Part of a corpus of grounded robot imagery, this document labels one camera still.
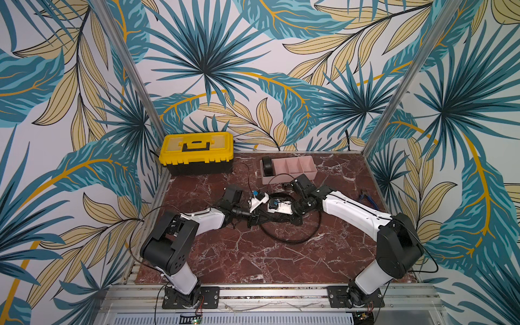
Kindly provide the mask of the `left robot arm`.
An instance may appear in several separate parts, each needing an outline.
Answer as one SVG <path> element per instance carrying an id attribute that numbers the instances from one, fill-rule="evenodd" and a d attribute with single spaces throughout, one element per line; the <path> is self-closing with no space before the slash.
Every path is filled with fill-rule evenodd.
<path id="1" fill-rule="evenodd" d="M 199 286 L 199 279 L 188 265 L 188 257 L 198 235 L 219 230 L 232 221 L 257 219 L 255 212 L 269 200 L 265 192 L 253 192 L 249 206 L 240 205 L 242 189 L 229 186 L 223 196 L 209 208 L 194 213 L 166 212 L 156 223 L 139 254 L 159 271 L 170 285 L 182 295 L 191 295 Z"/>

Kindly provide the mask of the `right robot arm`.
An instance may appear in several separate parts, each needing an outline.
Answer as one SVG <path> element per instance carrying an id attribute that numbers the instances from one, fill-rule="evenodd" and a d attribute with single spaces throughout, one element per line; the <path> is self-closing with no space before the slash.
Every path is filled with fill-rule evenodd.
<path id="1" fill-rule="evenodd" d="M 293 180 L 291 187 L 301 197 L 292 205 L 295 215 L 322 211 L 363 231 L 376 242 L 375 260 L 350 282 L 351 292 L 373 294 L 392 280 L 403 278 L 424 255 L 417 231 L 405 214 L 377 211 L 328 186 L 318 188 L 306 175 Z"/>

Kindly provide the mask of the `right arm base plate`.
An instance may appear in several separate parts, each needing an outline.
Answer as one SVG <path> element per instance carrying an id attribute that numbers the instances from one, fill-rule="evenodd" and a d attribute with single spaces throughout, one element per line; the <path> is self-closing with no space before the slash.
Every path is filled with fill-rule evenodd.
<path id="1" fill-rule="evenodd" d="M 384 307 L 383 294 L 377 289 L 370 295 L 358 288 L 341 285 L 326 287 L 327 296 L 332 308 L 363 308 Z"/>

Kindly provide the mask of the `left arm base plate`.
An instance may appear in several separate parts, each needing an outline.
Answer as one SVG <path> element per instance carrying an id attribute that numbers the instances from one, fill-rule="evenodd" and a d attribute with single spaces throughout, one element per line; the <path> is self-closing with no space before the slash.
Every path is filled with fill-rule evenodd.
<path id="1" fill-rule="evenodd" d="M 167 287 L 162 308 L 164 310 L 180 310 L 202 307 L 203 310 L 215 310 L 218 307 L 219 298 L 219 287 L 195 288 L 189 295 L 184 295 L 174 288 Z"/>

